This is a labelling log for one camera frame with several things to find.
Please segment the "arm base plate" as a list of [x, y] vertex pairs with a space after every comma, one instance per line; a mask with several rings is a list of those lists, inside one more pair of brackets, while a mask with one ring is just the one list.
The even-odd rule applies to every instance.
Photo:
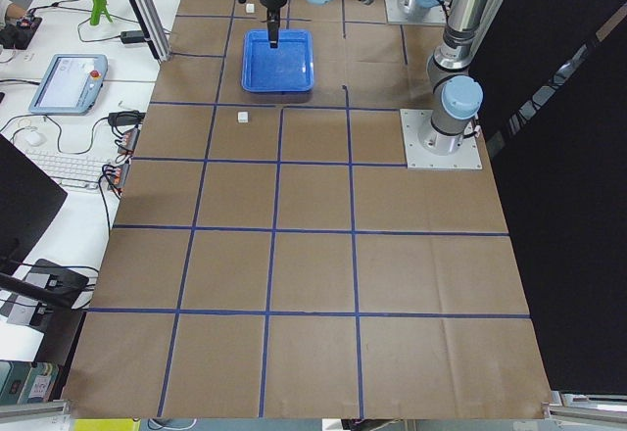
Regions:
[[431, 110], [400, 109], [401, 129], [407, 167], [427, 170], [480, 170], [477, 138], [469, 123], [460, 137], [445, 137], [437, 145], [437, 135], [426, 136]]
[[400, 5], [400, 0], [385, 0], [387, 22], [389, 24], [414, 24], [429, 26], [444, 26], [447, 12], [440, 8], [416, 8], [406, 12]]

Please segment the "person's hand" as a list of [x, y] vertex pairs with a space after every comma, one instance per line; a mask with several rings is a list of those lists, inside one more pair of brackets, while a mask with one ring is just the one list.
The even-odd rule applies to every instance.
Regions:
[[8, 5], [5, 12], [5, 19], [8, 20], [17, 20], [26, 15], [26, 9], [16, 3], [11, 3]]

